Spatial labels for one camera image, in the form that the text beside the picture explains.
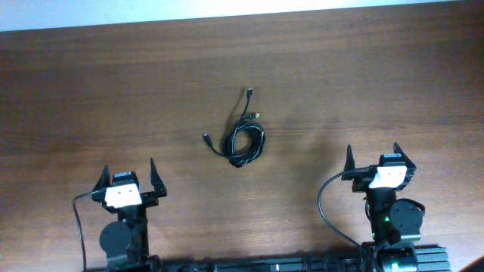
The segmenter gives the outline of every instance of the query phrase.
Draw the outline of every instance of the wood grain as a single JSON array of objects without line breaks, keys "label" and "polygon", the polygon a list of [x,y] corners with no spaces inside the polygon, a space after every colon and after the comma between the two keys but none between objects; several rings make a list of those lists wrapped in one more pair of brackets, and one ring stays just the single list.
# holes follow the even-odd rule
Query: wood grain
[{"label": "wood grain", "polygon": [[[427,207],[421,243],[465,267],[484,252],[483,15],[455,2],[0,34],[0,270],[80,270],[70,201],[104,164],[150,190],[151,156],[169,192],[148,210],[163,259],[345,245],[318,189],[347,144],[369,165],[394,141],[418,167],[399,195]],[[267,142],[234,168],[201,135],[219,141],[244,86]],[[350,187],[330,186],[323,206],[368,241]],[[98,234],[115,217],[79,205],[88,265],[102,266]]]}]

